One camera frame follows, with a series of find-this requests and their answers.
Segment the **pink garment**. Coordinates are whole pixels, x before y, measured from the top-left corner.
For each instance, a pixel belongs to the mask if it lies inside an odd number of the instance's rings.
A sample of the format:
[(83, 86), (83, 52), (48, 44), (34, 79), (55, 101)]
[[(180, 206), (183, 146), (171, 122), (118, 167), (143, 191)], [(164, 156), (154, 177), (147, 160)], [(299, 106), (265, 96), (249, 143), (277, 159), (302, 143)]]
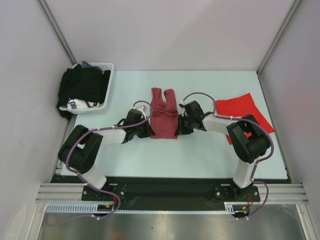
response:
[(153, 87), (152, 91), (152, 114), (150, 126), (154, 131), (152, 139), (173, 139), (176, 140), (176, 130), (178, 129), (178, 109), (176, 95), (173, 89), (164, 91), (163, 100), (162, 89)]

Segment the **red tank top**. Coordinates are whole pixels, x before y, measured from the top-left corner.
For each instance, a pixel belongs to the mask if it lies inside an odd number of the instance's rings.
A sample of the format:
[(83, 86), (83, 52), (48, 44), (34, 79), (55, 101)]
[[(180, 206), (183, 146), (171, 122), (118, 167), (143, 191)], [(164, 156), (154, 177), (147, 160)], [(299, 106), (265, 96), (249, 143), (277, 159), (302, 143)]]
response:
[(251, 114), (269, 134), (275, 132), (275, 129), (257, 108), (250, 93), (246, 93), (236, 98), (217, 100), (215, 103), (219, 115), (244, 117)]

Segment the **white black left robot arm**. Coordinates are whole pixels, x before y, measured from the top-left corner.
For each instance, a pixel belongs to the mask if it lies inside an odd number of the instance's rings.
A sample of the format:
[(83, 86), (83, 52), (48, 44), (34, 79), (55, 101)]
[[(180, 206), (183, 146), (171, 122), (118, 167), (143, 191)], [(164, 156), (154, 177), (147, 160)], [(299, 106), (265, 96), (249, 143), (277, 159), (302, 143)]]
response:
[(88, 129), (83, 125), (74, 127), (60, 148), (57, 158), (88, 185), (93, 186), (93, 194), (100, 200), (110, 196), (111, 188), (107, 178), (95, 165), (96, 157), (102, 145), (125, 144), (135, 136), (149, 138), (155, 133), (151, 129), (147, 107), (133, 107), (126, 118), (112, 127)]

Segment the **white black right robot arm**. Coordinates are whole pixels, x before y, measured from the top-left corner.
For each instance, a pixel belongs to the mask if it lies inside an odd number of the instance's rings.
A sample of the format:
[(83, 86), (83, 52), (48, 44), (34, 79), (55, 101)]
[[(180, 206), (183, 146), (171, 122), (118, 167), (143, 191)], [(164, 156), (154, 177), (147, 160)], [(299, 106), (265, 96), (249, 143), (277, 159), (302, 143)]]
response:
[(177, 136), (189, 135), (194, 130), (216, 132), (229, 136), (238, 157), (236, 172), (232, 178), (235, 185), (230, 188), (231, 196), (242, 201), (249, 194), (248, 186), (253, 183), (254, 171), (268, 149), (274, 145), (268, 132), (256, 118), (247, 114), (243, 117), (218, 115), (203, 112), (197, 101), (180, 103), (182, 114), (178, 116)]

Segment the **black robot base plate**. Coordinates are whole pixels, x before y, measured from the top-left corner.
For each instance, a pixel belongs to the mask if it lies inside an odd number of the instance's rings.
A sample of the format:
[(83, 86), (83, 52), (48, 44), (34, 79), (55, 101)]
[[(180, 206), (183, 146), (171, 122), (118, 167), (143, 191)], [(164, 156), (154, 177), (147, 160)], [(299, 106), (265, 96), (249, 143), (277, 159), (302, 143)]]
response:
[(259, 203), (257, 186), (238, 188), (230, 178), (111, 177), (102, 192), (82, 188), (85, 202), (115, 201), (122, 211), (219, 211), (226, 202)]

